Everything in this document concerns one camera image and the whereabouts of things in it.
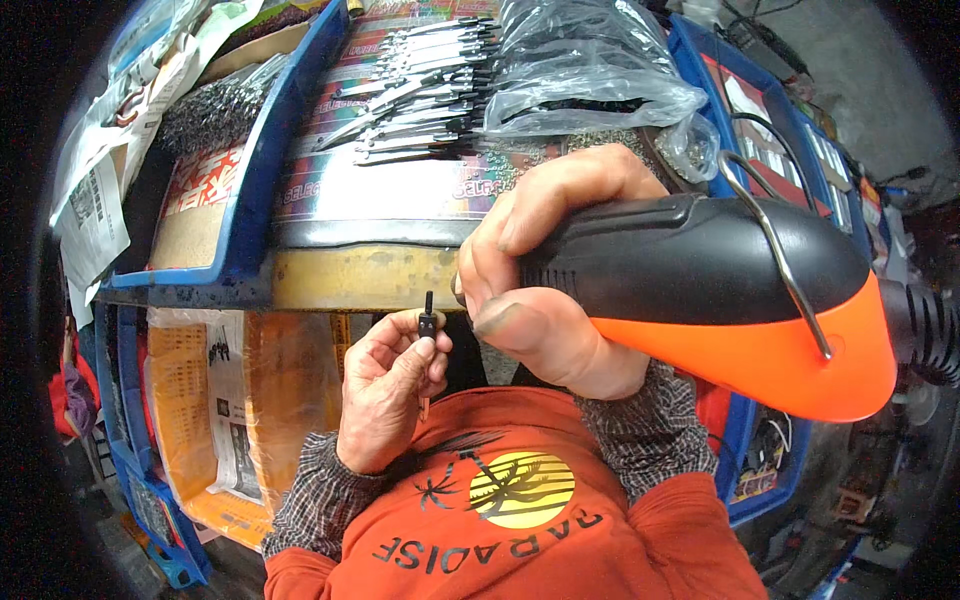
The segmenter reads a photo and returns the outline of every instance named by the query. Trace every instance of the orange shirt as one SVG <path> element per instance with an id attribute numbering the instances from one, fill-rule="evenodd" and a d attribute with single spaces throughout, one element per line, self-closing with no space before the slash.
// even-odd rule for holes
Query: orange shirt
<path id="1" fill-rule="evenodd" d="M 628 509 L 572 398 L 486 388 L 444 398 L 421 467 L 347 528 L 343 560 L 288 548 L 267 598 L 766 598 L 706 473 Z"/>

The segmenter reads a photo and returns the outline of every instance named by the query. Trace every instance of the plaid sleeve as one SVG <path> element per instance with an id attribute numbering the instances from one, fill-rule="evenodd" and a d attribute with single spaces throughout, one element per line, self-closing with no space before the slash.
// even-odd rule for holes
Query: plaid sleeve
<path id="1" fill-rule="evenodd" d="M 386 485 L 385 475 L 358 475 L 340 462 L 336 431 L 307 435 L 293 486 L 263 540 L 263 559 L 297 547 L 340 562 L 347 526 Z"/>
<path id="2" fill-rule="evenodd" d="M 693 386 L 669 365 L 651 359 L 643 387 L 633 396 L 574 400 L 631 506 L 671 477 L 716 470 L 707 429 L 694 412 Z"/>

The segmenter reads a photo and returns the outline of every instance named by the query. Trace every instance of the metal wire hook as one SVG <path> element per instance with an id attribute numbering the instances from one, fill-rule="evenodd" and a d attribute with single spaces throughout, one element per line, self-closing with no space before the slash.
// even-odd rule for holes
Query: metal wire hook
<path id="1" fill-rule="evenodd" d="M 729 150 L 721 150 L 717 153 L 717 162 L 720 165 L 720 172 L 723 173 L 724 179 L 727 180 L 727 183 L 730 184 L 730 187 L 733 188 L 733 191 L 736 192 L 736 195 L 740 197 L 747 207 L 750 208 L 750 211 L 754 213 L 754 216 L 758 221 L 760 221 L 760 228 L 763 229 L 763 234 L 767 238 L 767 242 L 770 244 L 770 249 L 774 253 L 774 258 L 777 261 L 777 269 L 780 271 L 780 279 L 783 280 L 783 283 L 786 285 L 787 291 L 790 293 L 790 298 L 793 299 L 793 303 L 797 305 L 797 310 L 800 311 L 800 314 L 804 317 L 807 326 L 810 328 L 810 332 L 813 333 L 814 339 L 817 341 L 817 348 L 820 349 L 820 353 L 823 354 L 826 360 L 833 358 L 833 351 L 830 349 L 830 345 L 827 342 L 827 336 L 824 335 L 824 330 L 820 328 L 820 324 L 817 322 L 817 315 L 813 311 L 813 306 L 810 305 L 810 300 L 807 299 L 804 291 L 800 289 L 800 285 L 797 283 L 797 279 L 793 277 L 793 272 L 790 270 L 790 265 L 786 262 L 786 255 L 783 253 L 783 244 L 780 242 L 780 238 L 777 236 L 777 231 L 774 229 L 770 219 L 767 218 L 763 208 L 757 203 L 753 196 L 750 195 L 743 185 L 740 184 L 740 181 L 737 180 L 736 175 L 733 173 L 733 169 L 730 167 L 730 161 L 735 162 L 739 166 L 743 167 L 743 170 L 746 171 L 750 177 L 760 184 L 760 187 L 763 188 L 767 194 L 770 194 L 771 198 L 776 198 L 778 200 L 786 200 L 781 196 L 777 191 L 770 185 L 770 183 L 763 178 L 763 176 L 756 171 L 754 166 L 747 161 L 743 156 L 737 155 Z"/>

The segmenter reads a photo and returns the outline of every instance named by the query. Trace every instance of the small black bit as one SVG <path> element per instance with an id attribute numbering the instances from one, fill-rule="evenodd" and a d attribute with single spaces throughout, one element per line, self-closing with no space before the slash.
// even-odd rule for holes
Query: small black bit
<path id="1" fill-rule="evenodd" d="M 437 315 L 433 312 L 433 290 L 426 293 L 423 301 L 423 312 L 417 324 L 417 333 L 421 338 L 437 339 Z"/>

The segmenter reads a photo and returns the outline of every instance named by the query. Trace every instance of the yellow sun graphic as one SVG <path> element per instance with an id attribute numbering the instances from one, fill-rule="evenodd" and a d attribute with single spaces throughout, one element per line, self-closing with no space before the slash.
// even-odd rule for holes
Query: yellow sun graphic
<path id="1" fill-rule="evenodd" d="M 500 527 L 537 527 L 564 509 L 573 487 L 573 472 L 556 456 L 511 452 L 470 481 L 470 508 Z"/>

